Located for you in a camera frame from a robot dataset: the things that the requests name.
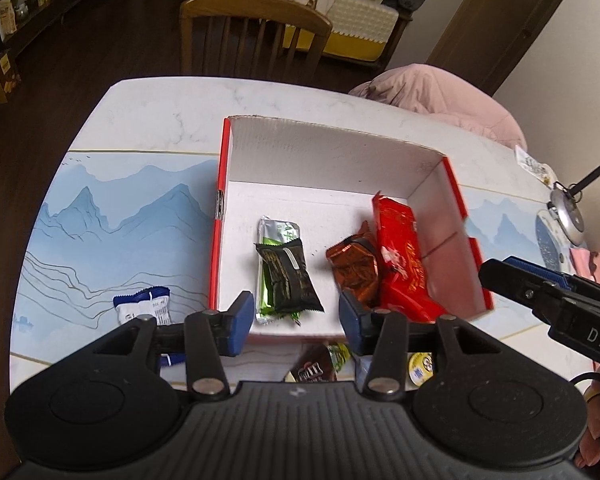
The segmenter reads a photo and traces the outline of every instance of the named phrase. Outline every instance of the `white marble table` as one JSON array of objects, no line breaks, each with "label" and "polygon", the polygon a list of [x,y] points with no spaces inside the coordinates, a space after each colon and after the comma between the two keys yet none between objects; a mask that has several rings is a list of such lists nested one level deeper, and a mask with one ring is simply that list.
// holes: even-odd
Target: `white marble table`
[{"label": "white marble table", "polygon": [[[286,118],[409,140],[448,155],[463,187],[538,203],[547,200],[547,188],[517,167],[512,151],[490,140],[400,108],[252,80],[165,77],[120,82],[96,106],[70,151],[216,155],[222,120],[233,115]],[[565,378],[591,370],[590,360],[550,340],[546,330],[536,326],[503,340]],[[249,346],[242,357],[225,362],[228,379],[235,383],[256,375],[280,380],[299,351],[297,344]],[[12,353],[11,387],[47,364]],[[165,377],[179,386],[184,371],[173,367]]]}]

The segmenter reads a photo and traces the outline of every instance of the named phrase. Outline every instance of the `silver round device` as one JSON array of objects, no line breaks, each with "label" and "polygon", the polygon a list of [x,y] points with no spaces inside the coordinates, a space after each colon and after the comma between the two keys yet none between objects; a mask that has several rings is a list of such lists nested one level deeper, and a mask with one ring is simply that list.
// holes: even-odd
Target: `silver round device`
[{"label": "silver round device", "polygon": [[575,200],[560,187],[551,192],[549,200],[547,207],[557,217],[564,234],[573,245],[581,245],[584,242],[584,220]]}]

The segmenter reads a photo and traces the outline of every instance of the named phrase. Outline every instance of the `red and white box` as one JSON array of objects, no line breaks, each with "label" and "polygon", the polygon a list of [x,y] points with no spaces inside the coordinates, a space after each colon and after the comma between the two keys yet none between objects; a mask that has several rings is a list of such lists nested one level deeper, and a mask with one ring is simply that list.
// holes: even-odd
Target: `red and white box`
[{"label": "red and white box", "polygon": [[320,124],[239,116],[224,122],[212,245],[211,308],[226,310],[243,290],[255,292],[261,216],[300,227],[307,270],[324,307],[305,311],[301,326],[254,321],[251,335],[343,338],[338,289],[327,248],[373,226],[378,192],[413,210],[431,297],[473,319],[493,309],[480,286],[482,258],[464,231],[462,195],[443,153],[403,140]]}]

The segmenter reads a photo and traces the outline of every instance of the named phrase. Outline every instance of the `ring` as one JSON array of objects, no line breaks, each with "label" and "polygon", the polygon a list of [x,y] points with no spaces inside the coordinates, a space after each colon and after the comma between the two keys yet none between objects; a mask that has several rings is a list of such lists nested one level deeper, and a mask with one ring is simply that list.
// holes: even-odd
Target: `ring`
[{"label": "ring", "polygon": [[589,402],[591,399],[593,399],[594,397],[597,397],[599,395],[600,395],[600,392],[585,393],[584,394],[584,401],[585,402]]}]

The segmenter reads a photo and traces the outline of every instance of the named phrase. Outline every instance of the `chair backrest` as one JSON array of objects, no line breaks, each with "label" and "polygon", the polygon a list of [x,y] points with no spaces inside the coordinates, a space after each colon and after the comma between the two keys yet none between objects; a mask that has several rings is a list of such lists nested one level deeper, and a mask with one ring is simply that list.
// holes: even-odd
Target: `chair backrest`
[{"label": "chair backrest", "polygon": [[256,77],[260,52],[264,42],[264,35],[267,22],[275,22],[276,33],[271,49],[269,63],[267,65],[266,79],[270,80],[273,76],[273,70],[276,57],[282,52],[282,41],[285,25],[292,25],[296,28],[291,44],[286,54],[285,69],[282,76],[286,80],[296,53],[300,30],[304,29],[314,34],[311,47],[306,56],[304,70],[301,73],[301,82],[308,83],[314,76],[315,69],[320,61],[320,56],[324,50],[324,45],[331,33],[331,22],[319,12],[302,6],[289,0],[187,0],[180,6],[180,33],[182,40],[181,66],[183,75],[192,73],[192,32],[193,19],[207,16],[208,23],[205,34],[204,50],[202,55],[203,75],[212,75],[210,71],[210,62],[212,56],[218,56],[218,53],[212,53],[212,31],[214,17],[224,18],[224,27],[222,28],[222,38],[219,49],[218,73],[223,75],[225,72],[227,47],[229,43],[230,27],[232,18],[241,18],[242,30],[238,41],[235,63],[230,70],[230,76],[240,76],[242,58],[244,57],[245,44],[250,20],[259,20],[260,27],[256,39],[251,66],[248,76]]}]

